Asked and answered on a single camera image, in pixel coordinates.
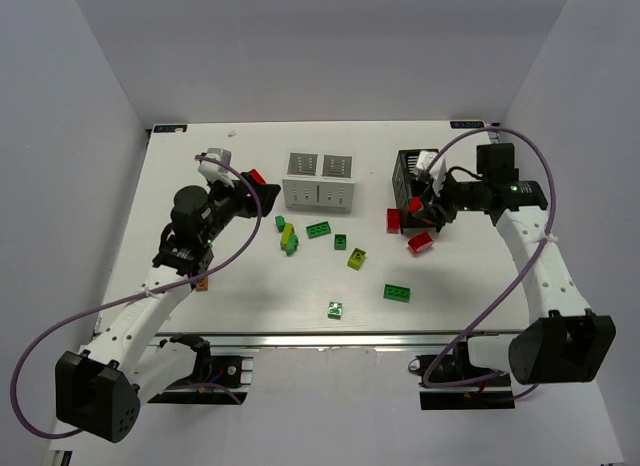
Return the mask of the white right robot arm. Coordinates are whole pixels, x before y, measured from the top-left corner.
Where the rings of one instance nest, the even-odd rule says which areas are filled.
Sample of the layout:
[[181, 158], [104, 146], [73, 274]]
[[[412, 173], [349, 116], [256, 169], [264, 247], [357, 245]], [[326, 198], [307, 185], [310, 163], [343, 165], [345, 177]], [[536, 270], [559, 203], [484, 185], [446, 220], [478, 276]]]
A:
[[462, 211], [487, 214], [506, 244], [524, 291], [529, 325], [515, 335], [461, 334], [458, 345], [481, 380], [511, 375], [522, 385], [591, 382], [616, 335], [611, 317], [595, 314], [579, 292], [551, 234], [555, 201], [521, 179], [511, 143], [480, 145], [470, 180], [457, 181], [443, 156], [419, 153], [414, 176], [424, 183], [411, 210], [440, 228]]

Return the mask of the red and lime brick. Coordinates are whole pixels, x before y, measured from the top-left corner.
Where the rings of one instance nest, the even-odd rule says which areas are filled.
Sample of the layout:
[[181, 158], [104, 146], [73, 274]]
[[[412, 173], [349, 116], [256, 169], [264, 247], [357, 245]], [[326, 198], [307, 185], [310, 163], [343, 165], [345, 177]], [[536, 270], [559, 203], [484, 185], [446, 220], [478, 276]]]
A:
[[251, 169], [249, 171], [249, 175], [258, 184], [265, 184], [266, 183], [265, 179], [262, 177], [262, 175], [256, 169]]

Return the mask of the red curved brick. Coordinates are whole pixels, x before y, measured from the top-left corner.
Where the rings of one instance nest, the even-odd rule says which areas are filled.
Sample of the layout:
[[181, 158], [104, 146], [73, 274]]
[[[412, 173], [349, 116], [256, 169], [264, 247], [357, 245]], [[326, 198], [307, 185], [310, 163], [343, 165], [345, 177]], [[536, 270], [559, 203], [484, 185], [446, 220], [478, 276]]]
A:
[[433, 243], [434, 240], [428, 232], [421, 232], [419, 234], [416, 234], [415, 236], [412, 236], [408, 240], [407, 246], [412, 254], [418, 255], [430, 248]]

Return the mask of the red small brick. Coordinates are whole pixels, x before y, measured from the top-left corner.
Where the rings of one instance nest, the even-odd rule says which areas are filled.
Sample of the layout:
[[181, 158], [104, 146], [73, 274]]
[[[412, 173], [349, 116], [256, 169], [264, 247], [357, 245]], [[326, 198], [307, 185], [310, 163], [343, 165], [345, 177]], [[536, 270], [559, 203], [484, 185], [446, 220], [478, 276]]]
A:
[[423, 208], [422, 200], [419, 196], [413, 197], [409, 203], [408, 211], [410, 214], [416, 213]]

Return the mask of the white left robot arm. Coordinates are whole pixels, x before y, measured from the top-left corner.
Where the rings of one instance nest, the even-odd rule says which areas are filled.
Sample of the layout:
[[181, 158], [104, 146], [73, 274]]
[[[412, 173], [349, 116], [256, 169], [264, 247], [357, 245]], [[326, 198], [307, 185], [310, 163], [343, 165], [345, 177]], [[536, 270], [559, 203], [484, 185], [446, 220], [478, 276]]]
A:
[[127, 303], [102, 334], [80, 352], [66, 352], [55, 367], [57, 418], [117, 443], [131, 431], [143, 405], [173, 385], [205, 382], [210, 344], [178, 334], [152, 356], [143, 355], [159, 328], [194, 290], [213, 260], [214, 240], [236, 217], [268, 215], [280, 186], [256, 171], [240, 179], [186, 186], [174, 196], [140, 299]]

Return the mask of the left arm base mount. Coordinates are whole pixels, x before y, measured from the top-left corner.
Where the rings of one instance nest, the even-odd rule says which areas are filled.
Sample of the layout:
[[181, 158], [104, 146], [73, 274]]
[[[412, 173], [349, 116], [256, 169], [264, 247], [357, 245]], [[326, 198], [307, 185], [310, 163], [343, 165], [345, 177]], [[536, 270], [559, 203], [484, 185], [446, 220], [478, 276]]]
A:
[[151, 404], [240, 406], [244, 403], [252, 382], [252, 356], [241, 350], [211, 348], [208, 340], [192, 334], [163, 338], [156, 351], [178, 344], [189, 346], [196, 354], [194, 367], [188, 376], [152, 397]]

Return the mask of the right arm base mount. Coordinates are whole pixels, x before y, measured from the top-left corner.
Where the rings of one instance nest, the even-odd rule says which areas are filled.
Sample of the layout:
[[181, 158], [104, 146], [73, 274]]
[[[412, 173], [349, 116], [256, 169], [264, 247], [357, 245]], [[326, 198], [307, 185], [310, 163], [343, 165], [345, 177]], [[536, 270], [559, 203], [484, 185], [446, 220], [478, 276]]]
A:
[[[418, 379], [422, 411], [508, 410], [515, 408], [511, 380], [501, 376], [455, 387], [431, 387], [423, 381], [427, 367], [436, 355], [415, 356], [407, 365], [408, 373]], [[470, 365], [461, 354], [447, 355], [430, 376], [433, 383], [462, 382], [489, 374], [488, 369]]]

